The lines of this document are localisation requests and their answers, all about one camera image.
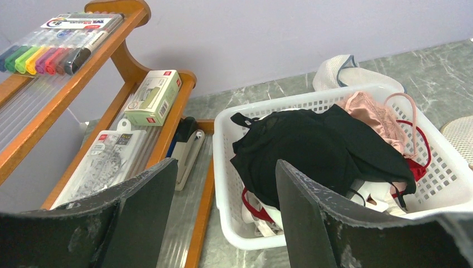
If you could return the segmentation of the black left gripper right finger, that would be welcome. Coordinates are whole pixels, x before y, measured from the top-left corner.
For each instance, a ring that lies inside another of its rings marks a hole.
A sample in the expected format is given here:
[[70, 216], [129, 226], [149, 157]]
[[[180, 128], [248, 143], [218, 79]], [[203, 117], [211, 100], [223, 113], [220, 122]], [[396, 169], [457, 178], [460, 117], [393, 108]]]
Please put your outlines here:
[[356, 204], [278, 160], [291, 267], [471, 267], [472, 214], [405, 219]]

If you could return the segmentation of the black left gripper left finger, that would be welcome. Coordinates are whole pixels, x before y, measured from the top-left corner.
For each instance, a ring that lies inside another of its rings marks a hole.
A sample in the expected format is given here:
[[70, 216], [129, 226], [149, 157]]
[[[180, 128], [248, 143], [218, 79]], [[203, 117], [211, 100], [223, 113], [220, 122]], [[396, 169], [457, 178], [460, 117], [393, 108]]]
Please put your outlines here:
[[1, 266], [156, 267], [177, 171], [166, 158], [55, 209], [1, 213]]

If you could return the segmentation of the white plastic laundry basket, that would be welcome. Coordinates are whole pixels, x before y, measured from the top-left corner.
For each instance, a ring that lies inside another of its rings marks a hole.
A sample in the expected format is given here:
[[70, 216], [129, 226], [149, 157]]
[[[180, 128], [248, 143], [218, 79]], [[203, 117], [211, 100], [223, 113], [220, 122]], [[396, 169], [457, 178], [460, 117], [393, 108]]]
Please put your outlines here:
[[472, 170], [467, 161], [445, 139], [439, 130], [410, 102], [396, 95], [388, 85], [368, 84], [311, 92], [228, 108], [214, 121], [213, 162], [216, 206], [226, 240], [241, 250], [265, 250], [284, 247], [284, 235], [257, 236], [255, 225], [242, 217], [243, 182], [230, 163], [234, 156], [232, 144], [246, 133], [245, 127], [231, 121], [236, 113], [254, 118], [284, 109], [311, 109], [317, 113], [355, 92], [367, 92], [377, 102], [387, 104], [398, 119], [414, 121], [419, 127], [416, 141], [406, 149], [415, 154], [415, 161], [427, 165], [427, 172], [417, 183], [414, 194], [405, 197], [408, 219], [422, 218], [438, 212], [472, 211]]

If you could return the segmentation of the black bra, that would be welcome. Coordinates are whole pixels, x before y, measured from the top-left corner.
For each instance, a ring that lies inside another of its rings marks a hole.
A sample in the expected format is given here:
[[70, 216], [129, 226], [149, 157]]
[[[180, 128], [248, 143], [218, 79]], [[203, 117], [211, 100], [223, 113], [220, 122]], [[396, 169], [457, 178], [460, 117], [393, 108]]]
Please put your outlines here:
[[405, 183], [399, 194], [416, 192], [414, 174], [404, 156], [366, 123], [338, 105], [323, 113], [310, 109], [273, 112], [264, 118], [241, 113], [231, 121], [247, 128], [233, 143], [230, 160], [245, 190], [279, 208], [276, 164], [284, 160], [315, 182], [345, 196], [357, 180]]

